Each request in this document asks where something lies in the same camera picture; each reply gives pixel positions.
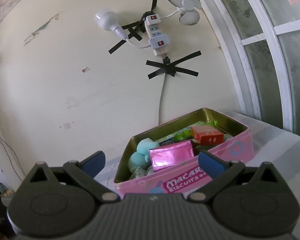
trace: power strip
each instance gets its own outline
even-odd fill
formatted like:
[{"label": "power strip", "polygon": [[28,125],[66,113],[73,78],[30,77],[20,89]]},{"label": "power strip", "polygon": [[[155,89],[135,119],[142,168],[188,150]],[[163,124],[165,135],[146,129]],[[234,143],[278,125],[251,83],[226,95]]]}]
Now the power strip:
[{"label": "power strip", "polygon": [[159,27],[160,22],[161,19],[158,14],[149,15],[145,20],[145,28],[149,37],[148,41],[156,56],[166,54],[168,52],[168,44],[170,44],[168,36],[163,34]]}]

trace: red candy box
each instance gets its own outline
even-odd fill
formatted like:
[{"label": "red candy box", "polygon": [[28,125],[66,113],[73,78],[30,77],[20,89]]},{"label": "red candy box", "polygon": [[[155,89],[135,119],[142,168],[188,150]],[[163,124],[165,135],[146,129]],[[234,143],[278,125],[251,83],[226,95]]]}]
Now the red candy box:
[{"label": "red candy box", "polygon": [[202,146],[223,143],[223,133],[211,125],[192,126],[191,134]]}]

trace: small fan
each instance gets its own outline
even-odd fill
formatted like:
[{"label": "small fan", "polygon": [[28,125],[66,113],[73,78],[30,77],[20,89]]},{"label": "small fan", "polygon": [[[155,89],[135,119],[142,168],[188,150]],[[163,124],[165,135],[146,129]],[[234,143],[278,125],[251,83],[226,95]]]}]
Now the small fan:
[{"label": "small fan", "polygon": [[200,20],[200,14],[194,7],[201,9],[200,0],[168,0],[181,12],[179,22],[183,25],[195,25]]}]

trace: pink foil wrapped candy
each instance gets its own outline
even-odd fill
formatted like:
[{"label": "pink foil wrapped candy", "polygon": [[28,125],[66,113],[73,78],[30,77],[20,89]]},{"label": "pink foil wrapped candy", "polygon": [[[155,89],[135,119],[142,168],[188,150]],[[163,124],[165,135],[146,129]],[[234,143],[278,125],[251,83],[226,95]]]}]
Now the pink foil wrapped candy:
[{"label": "pink foil wrapped candy", "polygon": [[194,151],[191,140],[187,140],[150,149],[149,156],[153,170],[156,172],[192,159]]}]

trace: wall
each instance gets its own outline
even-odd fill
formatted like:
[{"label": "wall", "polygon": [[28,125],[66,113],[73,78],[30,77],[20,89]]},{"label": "wall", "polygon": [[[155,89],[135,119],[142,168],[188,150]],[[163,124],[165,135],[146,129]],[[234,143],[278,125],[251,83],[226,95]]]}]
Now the wall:
[{"label": "wall", "polygon": [[[159,59],[151,49],[128,44],[110,55],[107,51],[119,40],[93,21],[94,13],[105,7],[119,13],[122,25],[137,21],[151,1],[21,0],[1,23],[0,129],[25,172],[39,160],[61,165],[97,150],[112,159],[122,154],[131,136],[158,125],[163,75],[148,80],[156,68],[145,63]],[[167,0],[158,0],[155,11],[160,15],[173,10]],[[162,23],[171,42],[171,61],[202,52],[179,65],[198,71],[198,77],[167,78],[164,122],[201,107],[239,111],[221,47],[200,14],[194,26],[181,25],[177,15]],[[17,187],[11,168],[1,163],[10,184]]]}]

